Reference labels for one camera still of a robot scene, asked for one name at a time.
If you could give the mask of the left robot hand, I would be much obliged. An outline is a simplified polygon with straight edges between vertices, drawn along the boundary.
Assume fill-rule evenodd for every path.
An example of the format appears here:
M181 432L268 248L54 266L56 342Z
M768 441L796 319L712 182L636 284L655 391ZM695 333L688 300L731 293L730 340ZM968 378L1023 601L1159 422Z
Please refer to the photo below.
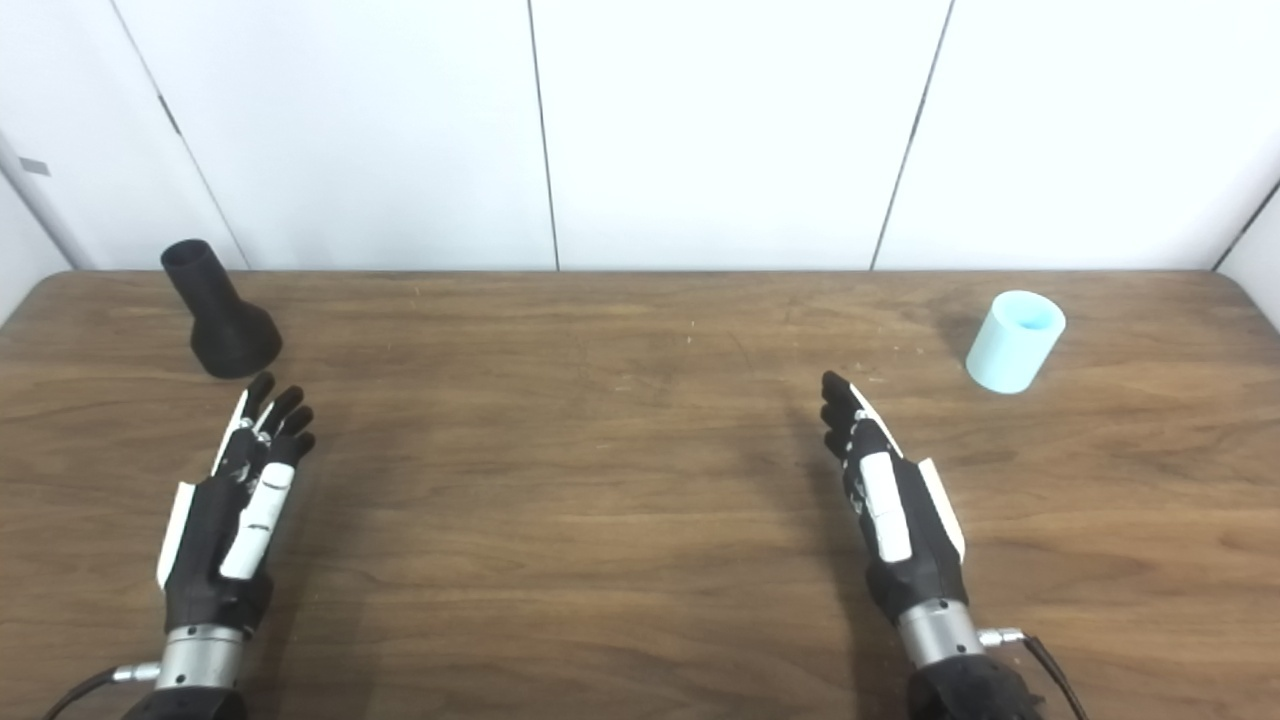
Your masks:
M157 559L165 629L219 626L252 637L273 601L268 555L314 410L298 386L264 372L242 391L207 477L178 486Z

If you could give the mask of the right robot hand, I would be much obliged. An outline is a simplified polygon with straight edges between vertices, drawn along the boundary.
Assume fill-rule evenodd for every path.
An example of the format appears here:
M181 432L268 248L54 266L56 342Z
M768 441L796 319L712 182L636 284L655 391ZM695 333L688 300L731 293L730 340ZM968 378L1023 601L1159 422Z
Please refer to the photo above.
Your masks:
M844 497L869 556L867 583L876 606L896 623L925 602L966 603L966 543L934 461L911 460L842 375L823 373L822 398L824 445L841 464Z

